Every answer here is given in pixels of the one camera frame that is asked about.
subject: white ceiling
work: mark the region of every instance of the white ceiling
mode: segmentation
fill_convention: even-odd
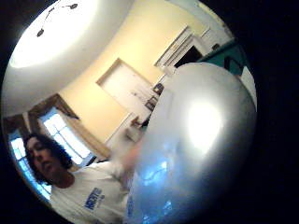
[[[61,90],[71,80],[79,76],[104,50],[113,35],[118,32],[134,0],[77,0],[72,2],[78,3],[78,8],[72,10],[64,8],[64,12],[69,13],[68,15],[75,13],[75,10],[80,10],[80,7],[83,7],[85,4],[95,3],[93,6],[94,16],[89,21],[89,24],[84,26],[84,33],[79,35],[78,39],[75,36],[71,36],[68,41],[66,36],[69,34],[68,29],[70,27],[66,26],[62,30],[54,32],[58,34],[58,38],[50,38],[47,40],[47,43],[37,46],[37,42],[41,38],[36,37],[35,31],[29,35],[30,41],[23,40],[23,43],[27,42],[26,46],[31,48],[22,49],[19,44],[17,45],[13,55],[16,55],[17,52],[21,53],[21,57],[24,59],[22,62],[28,61],[30,57],[35,56],[38,63],[23,64],[21,57],[12,57],[14,59],[18,58],[18,65],[12,58],[10,59],[2,89],[3,117],[29,110],[33,105]],[[67,0],[61,1],[60,5],[63,6],[64,3],[67,5]],[[55,10],[51,13],[53,15],[49,15],[47,22],[50,22],[48,21],[50,17],[54,18]],[[47,22],[44,26],[45,33],[41,36],[44,39],[51,31],[46,26]],[[39,29],[40,22],[34,21],[31,26],[36,25],[35,23],[38,23],[37,27]],[[49,45],[51,45],[49,49],[57,50],[54,57],[45,56],[47,55],[46,46]]]

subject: curtain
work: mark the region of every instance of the curtain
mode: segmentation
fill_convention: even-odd
[[[68,106],[64,99],[59,94],[54,94],[28,111],[28,119],[33,132],[41,132],[41,128],[38,125],[38,119],[47,114],[53,107],[56,107],[70,118],[78,119],[78,116]]]
[[[78,119],[70,118],[59,111],[67,126],[79,136],[81,141],[91,150],[91,152],[101,161],[110,157],[110,149],[97,140]]]
[[[22,139],[26,138],[29,135],[29,131],[27,129],[22,114],[18,114],[3,119],[3,131],[4,131],[3,136],[5,138],[5,143],[7,148],[9,148],[8,135],[10,133],[15,132],[16,130],[19,130]]]

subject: man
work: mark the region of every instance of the man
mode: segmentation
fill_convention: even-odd
[[[92,164],[71,173],[72,161],[64,149],[46,135],[32,133],[24,141],[36,181],[52,185],[50,204],[76,223],[122,223],[128,190],[121,177],[132,171],[140,142],[117,161]]]

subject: window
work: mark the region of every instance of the window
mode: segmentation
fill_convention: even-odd
[[[25,178],[30,183],[32,188],[40,194],[44,199],[50,199],[50,186],[46,184],[38,184],[33,177],[33,172],[25,157],[25,148],[19,131],[8,135],[9,146],[11,147],[12,154],[19,166],[19,169],[24,173]]]
[[[74,135],[56,108],[40,120],[49,134],[64,147],[75,164],[84,166],[92,158],[91,151]]]

